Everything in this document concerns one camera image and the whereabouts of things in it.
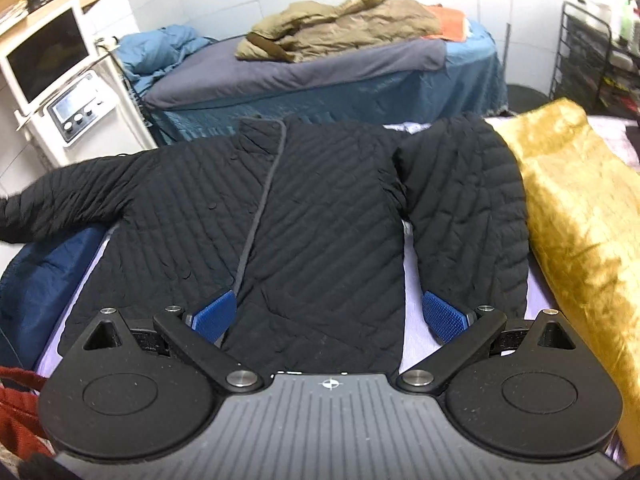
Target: black metal shelf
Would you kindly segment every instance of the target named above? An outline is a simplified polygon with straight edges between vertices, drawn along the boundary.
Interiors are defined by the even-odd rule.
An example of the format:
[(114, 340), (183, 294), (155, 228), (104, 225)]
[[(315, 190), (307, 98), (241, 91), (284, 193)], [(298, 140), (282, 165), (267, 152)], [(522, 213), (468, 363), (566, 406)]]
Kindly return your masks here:
[[(598, 28), (587, 23), (589, 18), (598, 23)], [(629, 70), (613, 65), (612, 59), (620, 55), (632, 60)], [(549, 97), (567, 97), (588, 114), (635, 119), (640, 97), (638, 67), (640, 56), (614, 43), (608, 23), (570, 2), (562, 5)]]

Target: blue gripper pad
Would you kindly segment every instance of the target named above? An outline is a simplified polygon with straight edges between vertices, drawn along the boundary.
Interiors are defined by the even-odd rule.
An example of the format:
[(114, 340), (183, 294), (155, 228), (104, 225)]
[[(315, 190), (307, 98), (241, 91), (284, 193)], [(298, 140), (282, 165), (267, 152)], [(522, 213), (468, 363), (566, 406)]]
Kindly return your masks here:
[(191, 319), (191, 328), (210, 343), (215, 343), (236, 318), (236, 295), (226, 292)]
[(469, 328), (465, 314), (431, 292), (425, 292), (422, 297), (422, 316), (445, 343)]

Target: monitor screen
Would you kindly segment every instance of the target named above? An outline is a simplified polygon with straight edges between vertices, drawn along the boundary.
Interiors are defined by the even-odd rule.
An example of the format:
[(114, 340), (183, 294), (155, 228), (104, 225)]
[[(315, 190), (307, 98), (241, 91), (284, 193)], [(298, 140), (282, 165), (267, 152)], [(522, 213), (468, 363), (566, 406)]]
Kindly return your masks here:
[(34, 32), (7, 56), (27, 102), (89, 56), (72, 9)]

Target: control panel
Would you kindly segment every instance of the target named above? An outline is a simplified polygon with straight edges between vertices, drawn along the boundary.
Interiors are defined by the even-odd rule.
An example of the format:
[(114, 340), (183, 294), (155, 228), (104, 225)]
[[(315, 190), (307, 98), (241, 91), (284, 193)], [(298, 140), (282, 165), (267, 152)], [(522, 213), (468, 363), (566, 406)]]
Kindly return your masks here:
[(117, 104), (113, 90), (93, 70), (86, 72), (45, 107), (64, 143), (69, 146)]

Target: gold velvet cushion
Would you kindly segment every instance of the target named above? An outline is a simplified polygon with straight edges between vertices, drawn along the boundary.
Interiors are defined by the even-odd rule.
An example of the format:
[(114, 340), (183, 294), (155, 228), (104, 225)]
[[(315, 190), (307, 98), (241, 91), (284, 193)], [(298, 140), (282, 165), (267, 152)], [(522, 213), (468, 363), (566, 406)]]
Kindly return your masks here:
[(531, 247), (562, 312), (618, 385), (640, 463), (640, 175), (582, 108), (553, 102), (496, 126), (520, 166)]

